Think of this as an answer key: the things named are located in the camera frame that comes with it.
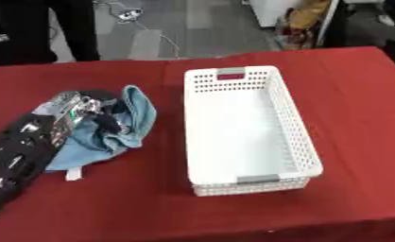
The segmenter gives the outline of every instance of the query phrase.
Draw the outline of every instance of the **yellow bag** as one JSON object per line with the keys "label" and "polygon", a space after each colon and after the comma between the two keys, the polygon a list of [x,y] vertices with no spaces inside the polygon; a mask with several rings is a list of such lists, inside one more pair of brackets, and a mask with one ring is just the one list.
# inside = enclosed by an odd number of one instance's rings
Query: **yellow bag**
{"label": "yellow bag", "polygon": [[330,0],[305,0],[300,8],[291,12],[289,26],[308,29],[317,23],[329,6]]}

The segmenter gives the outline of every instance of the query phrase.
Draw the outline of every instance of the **black pants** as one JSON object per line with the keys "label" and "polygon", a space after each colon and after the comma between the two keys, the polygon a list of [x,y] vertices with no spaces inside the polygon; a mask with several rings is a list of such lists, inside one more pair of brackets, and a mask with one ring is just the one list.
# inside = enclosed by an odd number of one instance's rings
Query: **black pants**
{"label": "black pants", "polygon": [[49,8],[57,15],[77,61],[98,61],[92,0],[0,0],[0,16],[8,42],[0,43],[0,65],[48,63]]}

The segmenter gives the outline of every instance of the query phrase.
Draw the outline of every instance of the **denim cloth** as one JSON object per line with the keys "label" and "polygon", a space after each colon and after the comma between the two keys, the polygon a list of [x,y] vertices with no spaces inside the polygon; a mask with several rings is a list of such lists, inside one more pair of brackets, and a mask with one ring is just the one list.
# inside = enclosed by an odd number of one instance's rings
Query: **denim cloth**
{"label": "denim cloth", "polygon": [[99,129],[92,117],[85,118],[74,129],[47,171],[68,170],[110,158],[126,152],[129,147],[141,147],[142,140],[155,122],[157,112],[149,99],[136,86],[123,89],[122,100],[128,110],[113,114],[128,133],[108,133]]}

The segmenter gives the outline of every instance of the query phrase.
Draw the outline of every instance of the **red tablecloth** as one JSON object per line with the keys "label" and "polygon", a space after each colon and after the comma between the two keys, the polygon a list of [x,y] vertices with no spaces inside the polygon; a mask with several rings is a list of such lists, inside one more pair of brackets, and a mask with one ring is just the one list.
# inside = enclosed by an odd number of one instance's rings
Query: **red tablecloth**
{"label": "red tablecloth", "polygon": [[[183,74],[246,65],[281,70],[324,174],[302,190],[197,198],[186,176]],[[395,65],[380,50],[0,68],[0,129],[59,91],[119,91],[127,84],[143,89],[159,112],[145,146],[87,166],[81,181],[64,181],[61,172],[42,175],[1,213],[0,242],[170,240],[268,230],[275,231],[271,238],[290,241],[338,241],[349,234],[360,238],[354,241],[395,239]]]}

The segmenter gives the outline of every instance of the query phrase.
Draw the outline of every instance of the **white tag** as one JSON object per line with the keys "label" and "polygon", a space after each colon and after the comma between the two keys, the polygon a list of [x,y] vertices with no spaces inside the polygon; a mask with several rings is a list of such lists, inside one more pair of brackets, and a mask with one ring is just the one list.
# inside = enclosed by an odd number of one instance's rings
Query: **white tag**
{"label": "white tag", "polygon": [[81,166],[68,169],[67,174],[65,175],[65,180],[68,182],[77,181],[81,178]]}

